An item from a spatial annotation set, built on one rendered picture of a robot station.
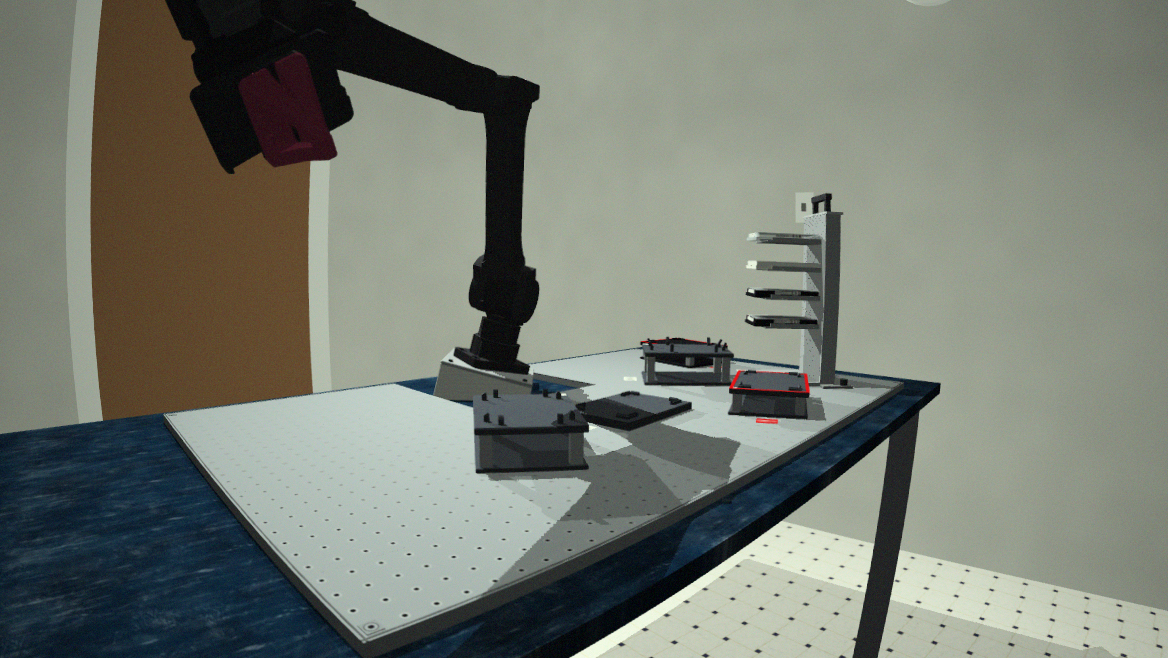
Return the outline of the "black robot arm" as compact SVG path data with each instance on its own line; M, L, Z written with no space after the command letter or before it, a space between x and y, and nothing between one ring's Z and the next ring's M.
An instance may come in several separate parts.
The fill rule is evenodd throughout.
M453 356L477 369L528 375L530 366L517 360L517 337L536 309L538 280L536 268L524 266L521 237L524 134L538 84L498 75L399 32L353 0L165 1L181 37L196 48L192 61L201 84L321 29L334 42L338 70L484 113L486 240L468 297L487 317L470 349L456 347Z

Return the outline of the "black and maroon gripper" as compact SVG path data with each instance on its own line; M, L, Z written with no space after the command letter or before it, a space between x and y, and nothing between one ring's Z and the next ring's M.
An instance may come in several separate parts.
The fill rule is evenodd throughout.
M331 34L315 29L192 89L192 104L228 174L260 152L273 167L338 155L331 131L350 122L354 111L335 55Z

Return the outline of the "grey shelf rack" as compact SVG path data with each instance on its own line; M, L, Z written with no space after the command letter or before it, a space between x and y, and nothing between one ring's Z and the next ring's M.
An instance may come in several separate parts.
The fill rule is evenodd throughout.
M756 243L804 245L802 263L819 263L819 268L772 266L756 270L802 272L802 289L819 292L818 296L771 295L771 298L762 299L802 302L802 316L816 319L816 324L770 324L770 327L763 328L801 330L799 370L769 372L807 373L809 387L820 387L835 382L841 215L823 214L804 219L804 234L820 235L820 238L772 237Z

